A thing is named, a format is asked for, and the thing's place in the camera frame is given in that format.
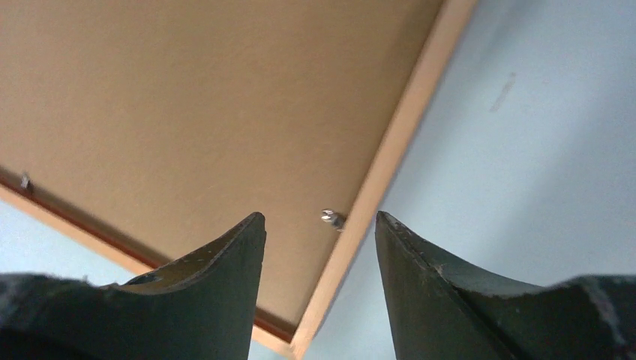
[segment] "brown board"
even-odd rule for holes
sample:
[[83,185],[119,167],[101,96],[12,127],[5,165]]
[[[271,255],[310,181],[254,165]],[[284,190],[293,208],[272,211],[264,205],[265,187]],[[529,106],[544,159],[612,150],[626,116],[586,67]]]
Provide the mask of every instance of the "brown board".
[[251,212],[296,326],[441,0],[0,0],[0,167],[149,258]]

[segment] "light blue surface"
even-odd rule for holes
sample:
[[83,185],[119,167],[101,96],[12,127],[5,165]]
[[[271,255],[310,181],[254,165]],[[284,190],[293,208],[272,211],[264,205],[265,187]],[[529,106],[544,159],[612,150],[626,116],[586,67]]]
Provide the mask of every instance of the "light blue surface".
[[[634,19],[632,0],[481,0],[381,208],[518,280],[636,273]],[[14,212],[0,206],[0,270],[116,280]],[[371,235],[306,359],[395,358]]]

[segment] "wooden frame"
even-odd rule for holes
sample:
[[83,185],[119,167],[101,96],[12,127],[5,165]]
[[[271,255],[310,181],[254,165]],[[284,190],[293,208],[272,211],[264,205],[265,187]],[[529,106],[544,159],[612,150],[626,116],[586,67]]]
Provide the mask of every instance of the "wooden frame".
[[[257,316],[252,332],[254,340],[290,359],[302,359],[305,355],[407,150],[422,113],[476,3],[477,0],[445,0],[442,4],[435,25],[412,71],[409,84],[358,192],[347,219],[346,229],[329,257],[297,329],[293,334],[289,334]],[[138,254],[121,249],[103,234],[66,217],[46,201],[22,190],[15,181],[0,178],[0,200],[12,204],[134,274],[151,271],[155,266]]]

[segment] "brown panel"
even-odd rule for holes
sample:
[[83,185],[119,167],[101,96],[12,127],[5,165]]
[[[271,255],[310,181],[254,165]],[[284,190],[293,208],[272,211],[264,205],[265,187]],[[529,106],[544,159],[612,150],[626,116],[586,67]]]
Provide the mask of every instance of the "brown panel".
[[296,324],[441,0],[0,0],[0,166],[169,258],[267,218]]

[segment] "wooden tray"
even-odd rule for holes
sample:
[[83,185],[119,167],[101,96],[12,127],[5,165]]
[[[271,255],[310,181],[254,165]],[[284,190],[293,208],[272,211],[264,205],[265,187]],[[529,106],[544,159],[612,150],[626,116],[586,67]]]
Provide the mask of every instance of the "wooden tray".
[[475,3],[0,0],[0,198],[135,273],[262,212],[299,359]]

